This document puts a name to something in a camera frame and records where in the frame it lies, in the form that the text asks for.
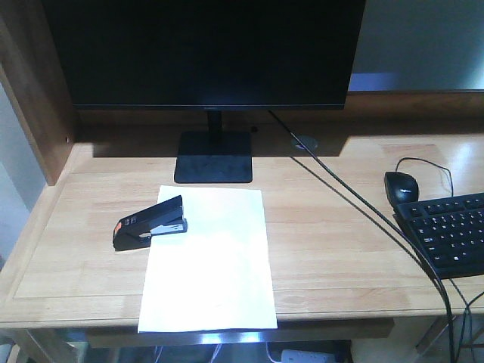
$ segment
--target paper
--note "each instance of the paper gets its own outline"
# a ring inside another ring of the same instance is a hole
[[[138,332],[277,328],[260,191],[160,188],[181,195],[188,231],[153,237]]]

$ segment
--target monitor stand base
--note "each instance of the monitor stand base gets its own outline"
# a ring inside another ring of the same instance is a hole
[[[181,135],[175,168],[176,183],[250,183],[252,152],[249,132]]]

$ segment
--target keyboard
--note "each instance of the keyboard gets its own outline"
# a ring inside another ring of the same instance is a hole
[[[484,274],[484,193],[403,203],[395,213],[440,278]]]

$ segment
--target wall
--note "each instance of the wall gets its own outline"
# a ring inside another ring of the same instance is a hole
[[[349,89],[484,89],[483,0],[367,0]]]
[[[0,254],[6,259],[45,179],[0,84]]]

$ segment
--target black stapler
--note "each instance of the black stapler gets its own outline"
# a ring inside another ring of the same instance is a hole
[[[151,245],[151,237],[154,235],[186,231],[183,200],[182,196],[178,195],[121,218],[113,231],[113,247],[116,251],[145,248]]]

